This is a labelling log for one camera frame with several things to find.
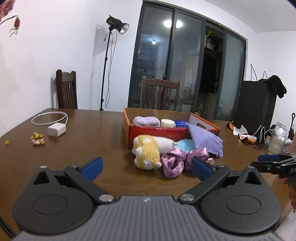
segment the purple fabric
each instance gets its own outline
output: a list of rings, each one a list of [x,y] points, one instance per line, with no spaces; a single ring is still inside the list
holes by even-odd
[[[156,126],[160,127],[160,121],[154,116],[147,116],[147,117],[142,117],[142,116],[137,116],[133,119],[133,123],[136,126]]]
[[[167,178],[174,178],[185,170],[190,171],[190,164],[193,157],[198,156],[202,160],[207,160],[209,154],[206,148],[198,148],[186,154],[180,148],[176,148],[170,152],[164,153],[161,157],[163,171]]]
[[[216,157],[223,157],[223,140],[199,126],[188,124],[191,138],[195,148],[205,147],[207,151]]]

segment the human hand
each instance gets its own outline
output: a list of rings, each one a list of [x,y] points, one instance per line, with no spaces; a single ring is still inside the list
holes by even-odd
[[[284,179],[284,184],[288,184],[289,179],[285,178]],[[294,210],[296,210],[296,189],[292,188],[292,186],[289,186],[289,194],[290,194],[290,199],[291,199],[291,205]]]

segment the wooden chair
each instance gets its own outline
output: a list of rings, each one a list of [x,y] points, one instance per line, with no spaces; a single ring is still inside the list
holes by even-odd
[[[77,109],[76,72],[56,72],[57,101],[59,108]]]
[[[180,82],[174,83],[168,80],[147,79],[143,76],[140,107],[145,109],[168,110],[171,104],[174,103],[173,110],[176,110],[179,88]],[[176,89],[174,100],[170,98],[172,89]]]

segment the pink satin ribbon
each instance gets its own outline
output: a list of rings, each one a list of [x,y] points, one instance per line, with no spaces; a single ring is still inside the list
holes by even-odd
[[[181,174],[183,169],[190,171],[190,164],[193,157],[199,157],[202,160],[207,160],[209,154],[207,149],[197,148],[188,152],[187,154],[180,148],[176,148],[170,152],[166,152],[161,157],[163,164],[163,171],[167,178],[174,178]]]

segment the yellow and white plush toy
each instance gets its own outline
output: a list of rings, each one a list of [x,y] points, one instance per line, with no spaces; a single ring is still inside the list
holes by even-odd
[[[135,165],[144,170],[161,167],[160,155],[175,149],[177,143],[165,137],[139,135],[133,140]]]

